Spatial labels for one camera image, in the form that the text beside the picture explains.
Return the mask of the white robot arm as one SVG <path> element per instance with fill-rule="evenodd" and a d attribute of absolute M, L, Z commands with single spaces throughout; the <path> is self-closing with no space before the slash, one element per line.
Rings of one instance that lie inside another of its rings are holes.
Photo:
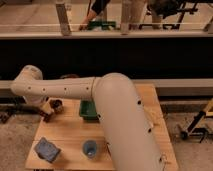
<path fill-rule="evenodd" d="M 142 99 L 125 75 L 45 80 L 39 68 L 25 66 L 11 91 L 38 105 L 45 97 L 91 100 L 117 171 L 163 171 L 165 164 Z"/>

